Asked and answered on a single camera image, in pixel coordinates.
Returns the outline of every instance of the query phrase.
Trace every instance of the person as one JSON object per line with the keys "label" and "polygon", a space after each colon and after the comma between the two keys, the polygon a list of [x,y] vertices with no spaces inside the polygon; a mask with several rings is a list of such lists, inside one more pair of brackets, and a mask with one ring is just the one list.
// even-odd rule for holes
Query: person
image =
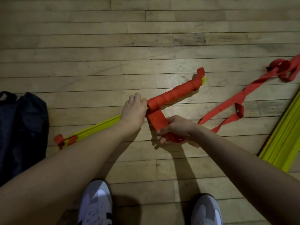
{"label": "person", "polygon": [[[141,128],[146,110],[147,100],[139,93],[131,95],[118,123],[47,157],[3,185],[0,224],[56,224],[118,144]],[[300,181],[203,126],[180,116],[168,121],[157,131],[160,143],[167,141],[163,135],[168,132],[192,139],[271,224],[300,223]],[[78,223],[112,224],[111,213],[108,185],[92,181],[82,196]],[[191,224],[222,223],[215,198],[202,195]]]}

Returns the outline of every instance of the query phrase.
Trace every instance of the shoe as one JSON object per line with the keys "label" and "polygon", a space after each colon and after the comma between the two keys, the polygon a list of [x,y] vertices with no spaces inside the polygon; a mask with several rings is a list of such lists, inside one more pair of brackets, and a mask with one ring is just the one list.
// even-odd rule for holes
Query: shoe
{"label": "shoe", "polygon": [[223,225],[219,204],[213,196],[207,193],[200,196],[191,216],[191,225]]}
{"label": "shoe", "polygon": [[79,225],[111,225],[113,201],[107,184],[92,181],[85,189],[80,202]]}

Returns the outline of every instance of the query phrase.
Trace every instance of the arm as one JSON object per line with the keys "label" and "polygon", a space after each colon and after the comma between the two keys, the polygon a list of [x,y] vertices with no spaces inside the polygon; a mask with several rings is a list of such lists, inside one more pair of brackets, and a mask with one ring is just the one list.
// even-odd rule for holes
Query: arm
{"label": "arm", "polygon": [[173,132],[198,143],[271,224],[299,224],[300,181],[201,125],[180,116],[169,122],[157,133]]}
{"label": "arm", "polygon": [[147,100],[130,96],[118,123],[42,160],[0,188],[0,224],[56,224],[106,159],[144,122]]}

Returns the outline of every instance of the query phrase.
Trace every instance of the dark blue bag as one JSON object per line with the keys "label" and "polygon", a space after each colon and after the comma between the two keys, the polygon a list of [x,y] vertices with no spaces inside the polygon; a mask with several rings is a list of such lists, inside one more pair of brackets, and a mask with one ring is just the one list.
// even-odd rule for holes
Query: dark blue bag
{"label": "dark blue bag", "polygon": [[0,92],[0,186],[45,158],[49,133],[46,103],[27,92]]}

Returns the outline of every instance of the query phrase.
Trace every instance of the person's left arm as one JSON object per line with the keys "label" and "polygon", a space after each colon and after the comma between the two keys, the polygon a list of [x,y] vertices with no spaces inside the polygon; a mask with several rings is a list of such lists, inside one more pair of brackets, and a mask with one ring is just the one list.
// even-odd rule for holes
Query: person's left arm
{"label": "person's left arm", "polygon": [[147,100],[136,93],[112,127],[42,160],[0,188],[0,224],[56,224],[114,149],[144,122]]}

